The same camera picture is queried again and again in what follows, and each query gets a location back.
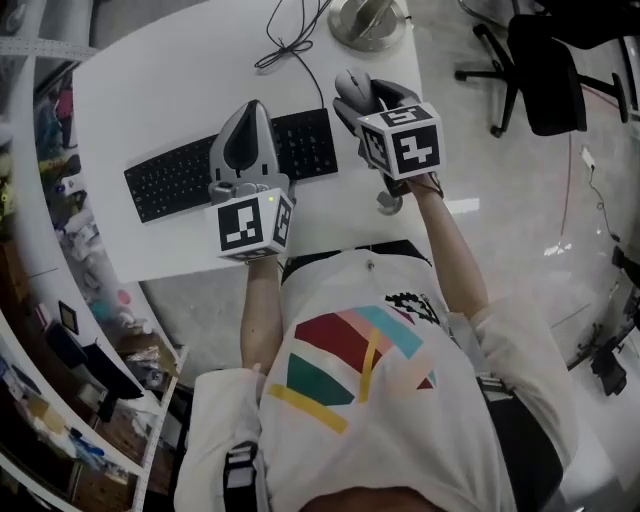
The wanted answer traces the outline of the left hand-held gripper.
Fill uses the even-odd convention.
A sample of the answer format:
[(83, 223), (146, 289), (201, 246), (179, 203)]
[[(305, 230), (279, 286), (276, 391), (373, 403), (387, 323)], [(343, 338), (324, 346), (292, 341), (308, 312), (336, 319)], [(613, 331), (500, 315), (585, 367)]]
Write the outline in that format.
[[(260, 164), (251, 167), (257, 148)], [(246, 263), (285, 252), (295, 204), (261, 102), (249, 101), (227, 120), (212, 144), (210, 164), (216, 167), (204, 216), (216, 256)]]

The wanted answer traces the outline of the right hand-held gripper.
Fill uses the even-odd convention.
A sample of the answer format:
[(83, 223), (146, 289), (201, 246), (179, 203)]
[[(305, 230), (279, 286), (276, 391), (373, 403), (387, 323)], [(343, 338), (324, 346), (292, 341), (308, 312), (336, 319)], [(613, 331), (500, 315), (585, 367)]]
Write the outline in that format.
[(336, 97), (333, 108), (349, 132), (361, 140), (364, 159), (377, 169), (385, 189), (378, 209), (398, 213), (410, 193), (407, 180), (437, 173), (446, 164), (442, 120), (419, 95), (392, 81), (371, 80), (371, 90), (387, 110), (364, 115), (347, 99)]

